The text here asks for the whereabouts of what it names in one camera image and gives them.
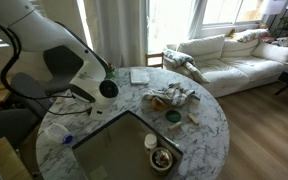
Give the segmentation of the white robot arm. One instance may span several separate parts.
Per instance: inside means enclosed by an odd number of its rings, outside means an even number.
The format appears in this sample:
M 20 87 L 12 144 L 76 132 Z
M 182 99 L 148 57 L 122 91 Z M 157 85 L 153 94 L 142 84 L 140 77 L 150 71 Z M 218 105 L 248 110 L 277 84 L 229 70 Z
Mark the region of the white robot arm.
M 117 83 L 108 78 L 108 63 L 65 25 L 43 16 L 28 0 L 0 0 L 0 39 L 18 51 L 46 52 L 63 47 L 83 64 L 69 83 L 72 95 L 91 103 L 90 118 L 104 120 L 117 99 Z

